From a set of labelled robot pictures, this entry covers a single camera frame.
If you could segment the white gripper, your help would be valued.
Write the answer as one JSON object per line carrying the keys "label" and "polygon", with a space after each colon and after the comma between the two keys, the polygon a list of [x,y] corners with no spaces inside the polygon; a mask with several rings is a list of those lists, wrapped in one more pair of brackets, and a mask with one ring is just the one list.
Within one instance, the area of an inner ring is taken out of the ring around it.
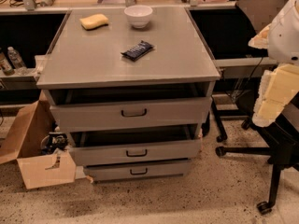
{"label": "white gripper", "polygon": [[281,63],[274,71],[264,71],[253,108],[253,123],[267,127],[299,92],[299,0],[289,0],[271,25],[266,25],[248,45],[268,49],[268,55]]}

